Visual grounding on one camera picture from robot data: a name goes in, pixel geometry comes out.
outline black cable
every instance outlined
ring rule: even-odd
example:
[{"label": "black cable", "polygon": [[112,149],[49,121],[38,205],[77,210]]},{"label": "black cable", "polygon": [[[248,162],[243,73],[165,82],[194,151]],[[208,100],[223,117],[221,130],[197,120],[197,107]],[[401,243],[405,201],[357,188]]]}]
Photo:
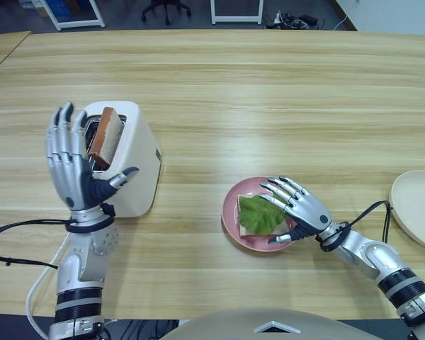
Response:
[{"label": "black cable", "polygon": [[135,337],[137,340],[139,340],[140,338],[140,332],[144,329],[144,327],[146,326],[146,324],[148,323],[149,320],[142,320],[142,323],[140,324],[139,329],[137,330],[137,336]]},{"label": "black cable", "polygon": [[156,321],[156,328],[154,330],[155,336],[151,336],[148,340],[159,340],[163,336],[166,336],[169,332],[173,331],[179,325],[179,320],[167,320],[162,334],[159,335],[159,321],[160,320]]},{"label": "black cable", "polygon": [[345,227],[340,227],[335,233],[333,233],[332,235],[329,235],[326,239],[318,239],[320,240],[320,244],[325,243],[328,239],[331,239],[332,237],[341,234],[342,232],[351,229],[351,227],[356,224],[357,222],[359,222],[360,220],[362,220],[366,215],[368,215],[369,213],[371,213],[372,211],[374,211],[374,209],[376,209],[377,207],[379,207],[380,205],[385,204],[386,207],[386,213],[385,213],[385,220],[384,220],[384,227],[383,227],[383,231],[382,231],[382,241],[384,243],[387,243],[387,240],[389,238],[389,225],[390,225],[390,217],[392,215],[392,206],[390,205],[389,201],[387,200],[379,200],[378,202],[373,203],[372,205],[370,205],[367,209],[365,209],[358,217],[356,217],[354,219],[353,222],[351,223],[346,223]]},{"label": "black cable", "polygon": [[129,324],[127,325],[125,331],[123,332],[123,334],[121,334],[120,340],[123,340],[125,338],[125,334],[128,332],[130,325],[134,322],[134,320],[130,320]]},{"label": "black cable", "polygon": [[[9,225],[4,225],[0,227],[0,234],[8,229],[18,227],[21,225],[65,225],[67,222],[68,221],[66,220],[41,219],[41,220],[28,220],[23,222],[11,223]],[[31,264],[35,266],[48,266],[54,269],[58,268],[57,266],[54,266],[53,264],[46,263],[46,262],[29,260],[29,259],[15,259],[13,257],[0,256],[0,261],[5,262],[7,266],[10,266],[11,264]]]},{"label": "black cable", "polygon": [[112,340],[111,333],[109,332],[109,330],[107,328],[104,327],[103,332],[106,333],[108,340]]},{"label": "black cable", "polygon": [[354,224],[362,220],[366,215],[374,211],[377,207],[380,205],[385,205],[385,220],[384,220],[384,227],[382,231],[382,241],[384,243],[387,243],[387,240],[389,238],[389,225],[390,225],[390,217],[392,215],[392,206],[390,205],[388,200],[380,200],[378,202],[373,203],[370,207],[365,209],[353,222],[349,224],[349,227],[352,227]]}]

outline plate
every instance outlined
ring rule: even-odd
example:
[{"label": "plate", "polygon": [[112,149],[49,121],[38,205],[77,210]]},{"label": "plate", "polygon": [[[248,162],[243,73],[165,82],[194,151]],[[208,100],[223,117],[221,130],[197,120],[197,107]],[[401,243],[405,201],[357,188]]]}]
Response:
[{"label": "plate", "polygon": [[[260,187],[260,182],[265,181],[266,177],[250,177],[240,181],[233,186],[225,196],[222,206],[222,224],[231,237],[242,246],[254,251],[271,252],[279,251],[288,247],[292,242],[268,244],[271,236],[245,236],[240,237],[238,220],[238,195],[257,195],[258,193],[271,193]],[[287,217],[286,223],[288,229],[295,225],[291,217]]]},{"label": "plate", "polygon": [[425,171],[408,171],[398,176],[390,190],[390,204],[400,227],[425,246]]}]

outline black wrist band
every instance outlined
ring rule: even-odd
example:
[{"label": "black wrist band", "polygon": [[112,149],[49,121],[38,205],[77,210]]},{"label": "black wrist band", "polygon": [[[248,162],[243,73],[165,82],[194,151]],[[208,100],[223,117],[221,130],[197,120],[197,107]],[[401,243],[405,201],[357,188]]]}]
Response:
[{"label": "black wrist band", "polygon": [[102,203],[101,208],[104,214],[108,215],[108,217],[104,221],[96,223],[95,225],[89,225],[88,227],[80,227],[77,225],[72,225],[72,223],[78,222],[76,220],[73,220],[71,217],[69,221],[64,225],[66,231],[72,232],[74,234],[88,234],[90,232],[97,232],[98,230],[108,227],[113,223],[113,221],[115,221],[115,209],[113,208],[113,205],[107,203]]}]

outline pink plate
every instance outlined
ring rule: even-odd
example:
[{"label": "pink plate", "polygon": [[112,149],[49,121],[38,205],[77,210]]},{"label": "pink plate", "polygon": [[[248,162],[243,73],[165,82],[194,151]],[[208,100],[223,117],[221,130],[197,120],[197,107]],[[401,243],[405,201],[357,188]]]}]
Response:
[{"label": "pink plate", "polygon": [[[268,244],[271,236],[244,236],[239,234],[239,221],[238,221],[238,195],[256,195],[258,193],[270,193],[265,188],[260,187],[260,182],[265,181],[266,177],[250,177],[244,179],[236,184],[225,196],[224,204],[222,206],[222,223],[227,229],[228,233],[239,244],[246,248],[271,252],[278,251],[288,247],[292,242],[288,243],[272,243]],[[291,217],[287,217],[286,222],[288,228],[291,230],[295,223]]]}]

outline white toaster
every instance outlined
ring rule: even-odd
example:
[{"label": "white toaster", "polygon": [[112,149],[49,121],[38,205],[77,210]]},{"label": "white toaster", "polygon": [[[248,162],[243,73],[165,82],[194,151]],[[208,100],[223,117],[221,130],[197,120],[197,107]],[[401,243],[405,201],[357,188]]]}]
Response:
[{"label": "white toaster", "polygon": [[129,166],[136,166],[139,169],[137,174],[106,202],[114,205],[116,217],[141,216],[151,208],[154,200],[161,168],[161,149],[139,106],[130,101],[98,101],[85,107],[87,146],[107,106],[116,110],[124,128],[107,170],[102,170],[90,159],[93,177],[110,179]]}]

